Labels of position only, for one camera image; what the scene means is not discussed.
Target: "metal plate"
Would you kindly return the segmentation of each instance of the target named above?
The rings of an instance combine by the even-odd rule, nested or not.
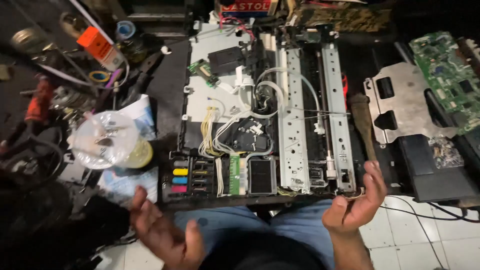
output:
[[[381,99],[376,82],[385,77],[390,78],[395,96]],[[392,143],[400,136],[415,134],[423,134],[428,138],[443,135],[449,138],[455,136],[456,128],[441,128],[432,122],[424,95],[429,86],[417,66],[402,62],[384,67],[375,77],[366,79],[363,87],[365,94],[370,98],[372,121],[389,110],[395,114],[396,130],[383,130],[373,125],[375,137],[379,143]]]
[[[325,44],[322,48],[327,88],[328,109],[334,112],[346,112],[343,96],[342,75],[338,50],[333,44]],[[337,178],[337,186],[344,192],[355,192],[356,182],[353,170],[352,149],[348,119],[346,114],[330,115],[330,129]]]
[[[300,72],[298,49],[278,51],[277,64]],[[303,110],[303,90],[299,77],[278,73],[277,84],[285,92],[285,109],[278,111],[278,139],[281,186],[310,192],[308,155]]]
[[[222,33],[219,32],[218,25],[202,24],[201,29],[202,31],[197,35],[197,42],[192,42],[190,64],[200,59],[208,61],[209,53],[238,46],[240,41],[248,42],[250,40],[250,36],[247,34],[241,37],[235,36],[227,27],[224,27]],[[222,74],[219,79],[221,82],[234,86],[236,75],[235,72]],[[213,99],[211,101],[212,106],[219,108],[222,115],[216,121],[218,123],[226,123],[233,115],[241,112],[238,92],[232,95],[221,88],[209,87],[200,76],[191,76],[189,86],[192,88],[188,95],[186,113],[189,121],[202,122],[204,120],[207,113],[208,97]],[[241,96],[245,102],[251,99],[249,91],[242,91]]]

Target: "black wire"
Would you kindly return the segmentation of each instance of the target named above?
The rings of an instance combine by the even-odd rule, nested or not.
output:
[[[467,221],[467,222],[471,222],[471,223],[480,223],[480,220],[477,220],[477,221],[476,221],[476,220],[471,220],[471,219],[465,218],[466,214],[465,214],[463,217],[461,217],[461,216],[456,215],[456,214],[454,214],[454,213],[452,213],[452,212],[450,212],[450,211],[447,211],[447,210],[445,210],[445,209],[441,208],[440,206],[435,205],[435,204],[433,204],[433,203],[428,203],[428,204],[431,205],[431,206],[433,206],[433,207],[435,207],[435,208],[437,208],[438,210],[440,210],[440,211],[442,211],[442,212],[445,212],[445,213],[449,214],[450,216],[453,216],[453,217],[458,218],[459,220],[463,220],[463,221]]]
[[[411,215],[415,215],[415,216],[418,216],[418,217],[421,217],[421,218],[426,218],[426,219],[431,219],[431,220],[439,220],[439,221],[458,221],[458,220],[460,220],[460,218],[444,219],[444,218],[429,217],[429,216],[423,216],[423,215],[415,214],[415,213],[412,213],[412,212],[408,212],[408,211],[405,211],[405,210],[400,210],[400,209],[395,209],[395,208],[390,208],[390,207],[385,207],[385,206],[380,206],[380,207],[385,208],[385,209],[404,212],[404,213],[407,213],[407,214],[411,214]]]
[[[423,233],[425,233],[425,236],[427,237],[427,240],[428,240],[428,243],[430,243],[430,246],[432,247],[432,250],[433,250],[433,253],[435,254],[435,257],[437,258],[437,261],[438,263],[440,264],[440,267],[443,269],[444,266],[442,265],[442,262],[440,261],[440,259],[438,258],[438,255],[437,255],[437,252],[435,251],[435,248],[433,247],[433,243],[430,241],[430,238],[428,237],[428,234],[427,232],[425,231],[425,228],[423,227],[423,225],[421,224],[420,222],[420,218],[419,218],[419,215],[415,212],[415,209],[413,209],[413,206],[407,202],[406,200],[402,199],[402,198],[399,198],[399,197],[395,197],[395,196],[388,196],[388,197],[393,197],[393,198],[397,198],[399,200],[402,200],[404,202],[406,202],[408,204],[408,206],[410,206],[410,208],[412,208],[412,211],[415,213],[415,217],[417,218],[419,224],[420,224],[420,227],[421,229],[423,230]]]

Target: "white tile floor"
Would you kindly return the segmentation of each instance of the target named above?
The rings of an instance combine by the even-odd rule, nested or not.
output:
[[[428,204],[408,201],[420,215],[451,218]],[[411,212],[403,201],[387,197],[383,204]],[[459,209],[444,207],[461,214]],[[477,219],[476,212],[468,218]],[[466,221],[436,221],[420,218],[444,268],[449,270],[480,269],[480,224]],[[365,245],[370,249],[376,270],[433,270],[440,267],[415,216],[400,211],[380,208],[375,218],[360,228]],[[140,242],[107,250],[104,263],[97,269],[105,270],[160,270],[163,262]]]

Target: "right hand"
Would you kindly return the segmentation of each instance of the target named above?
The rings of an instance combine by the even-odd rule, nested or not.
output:
[[[147,191],[137,186],[130,210],[130,223],[140,241],[168,268],[197,270],[205,257],[197,223],[188,221],[184,233],[146,198]]]
[[[365,195],[351,202],[343,196],[337,196],[332,206],[324,212],[322,222],[331,233],[355,233],[359,227],[369,223],[387,195],[382,172],[378,161],[367,161],[364,165]]]

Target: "silver metal bracket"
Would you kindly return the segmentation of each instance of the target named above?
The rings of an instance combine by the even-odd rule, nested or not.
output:
[[[336,45],[334,43],[323,44],[322,55],[328,110],[339,112],[332,113],[329,116],[337,186],[339,190],[341,189],[344,192],[355,192],[357,186],[353,170],[345,97],[343,96],[340,60]]]
[[[394,96],[381,99],[377,81],[386,77],[392,82]],[[398,137],[415,134],[423,134],[428,138],[439,135],[449,138],[455,136],[456,128],[441,128],[432,122],[424,96],[429,86],[419,67],[405,62],[384,67],[375,77],[367,78],[363,87],[370,98],[372,122],[389,110],[395,114],[396,130],[383,130],[373,125],[375,137],[380,144],[392,143]]]
[[[300,59],[296,55],[300,55],[298,49],[278,50],[277,63],[300,72]],[[278,111],[281,186],[310,193],[302,82],[283,72],[278,73],[277,84],[285,95],[285,109]]]

